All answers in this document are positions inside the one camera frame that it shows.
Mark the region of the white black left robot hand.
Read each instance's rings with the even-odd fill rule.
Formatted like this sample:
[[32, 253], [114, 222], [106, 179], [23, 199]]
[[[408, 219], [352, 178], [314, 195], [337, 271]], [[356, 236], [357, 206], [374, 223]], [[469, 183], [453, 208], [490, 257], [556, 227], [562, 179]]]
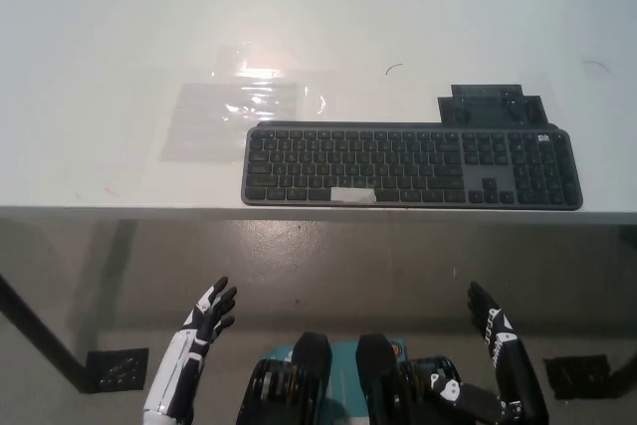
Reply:
[[234, 323], [237, 289], [220, 278], [193, 306], [173, 335], [145, 399], [144, 424], [190, 424], [193, 403], [210, 346]]

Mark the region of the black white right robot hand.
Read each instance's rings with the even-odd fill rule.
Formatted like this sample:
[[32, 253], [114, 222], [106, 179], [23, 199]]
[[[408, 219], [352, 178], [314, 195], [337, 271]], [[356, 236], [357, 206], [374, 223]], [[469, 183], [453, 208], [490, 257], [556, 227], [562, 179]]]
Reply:
[[472, 323], [487, 346], [499, 391], [433, 373], [426, 380], [430, 394], [474, 422], [547, 424], [549, 415], [531, 360], [506, 313], [476, 282], [467, 294]]

